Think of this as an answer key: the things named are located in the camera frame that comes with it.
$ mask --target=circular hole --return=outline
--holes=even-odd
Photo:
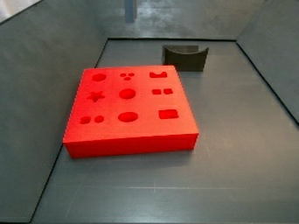
[[[104,116],[102,115],[98,115],[96,118],[94,118],[94,123],[102,123],[104,122]]]
[[[137,113],[134,112],[125,112],[118,115],[117,117],[118,121],[122,123],[130,123],[137,119]]]
[[[89,116],[82,116],[78,120],[78,123],[79,124],[86,124],[89,123],[89,120],[90,120],[90,117]]]
[[[130,88],[122,89],[118,92],[118,96],[122,99],[132,99],[136,96],[136,91],[133,89],[130,89]]]
[[[93,81],[102,81],[106,78],[106,76],[102,73],[97,73],[92,75]]]

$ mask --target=gray floor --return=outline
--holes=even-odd
[[[194,151],[71,160],[65,149],[33,222],[299,222],[299,129],[233,42],[108,41],[100,67],[158,65],[161,45],[209,47],[180,73]]]

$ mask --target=shape cutout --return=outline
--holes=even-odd
[[[102,81],[106,78],[106,76],[102,73],[97,73],[92,75],[93,81]]]
[[[102,122],[104,122],[104,116],[102,115],[96,116],[94,123],[102,123]]]
[[[118,92],[118,96],[122,99],[132,99],[136,96],[136,91],[132,88],[122,89]]]
[[[164,93],[165,95],[170,95],[170,94],[173,93],[173,91],[172,91],[170,88],[165,88],[165,89],[162,90],[162,93]]]
[[[102,95],[102,91],[89,93],[88,100],[92,100],[93,102],[96,102],[98,99],[102,99],[102,98],[105,98],[105,96]]]
[[[166,78],[166,72],[161,72],[161,73],[149,73],[149,77],[150,78]]]
[[[160,119],[178,118],[177,110],[176,109],[158,110],[158,118]]]
[[[153,95],[160,95],[161,94],[161,89],[153,89],[152,94]]]
[[[125,112],[125,113],[121,113],[118,116],[117,116],[117,119],[120,122],[122,123],[130,123],[133,122],[136,119],[137,119],[137,113],[134,112]]]
[[[78,123],[79,124],[86,124],[86,123],[89,123],[89,120],[90,120],[90,117],[85,115],[79,118]]]

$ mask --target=dark gray block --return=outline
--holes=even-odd
[[[299,2],[269,0],[237,43],[299,122]]]
[[[178,72],[201,72],[209,48],[198,50],[197,45],[164,45],[162,64],[173,65]]]
[[[33,223],[299,222],[299,129],[236,44],[113,40],[98,66],[160,65],[162,45],[209,46],[202,73],[180,73],[194,150],[73,160],[62,149]]]
[[[41,1],[0,26],[0,221],[33,215],[81,71],[105,44],[90,10],[79,0]]]

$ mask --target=arch-shaped hole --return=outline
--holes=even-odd
[[[150,78],[166,78],[166,72],[161,72],[161,73],[149,73],[149,77]]]
[[[102,122],[104,122],[104,116],[102,115],[96,116],[94,123],[102,123]]]
[[[122,89],[118,92],[118,96],[122,99],[132,99],[136,96],[136,91],[132,88]]]
[[[96,73],[92,75],[93,81],[102,81],[106,78],[106,76],[102,73]]]
[[[79,124],[86,124],[86,123],[89,123],[89,120],[90,120],[90,117],[85,115],[79,118],[78,123]]]
[[[134,113],[134,112],[125,112],[125,113],[122,113],[122,114],[120,114],[117,116],[117,119],[122,123],[130,123],[130,122],[133,122],[137,119],[137,113]]]

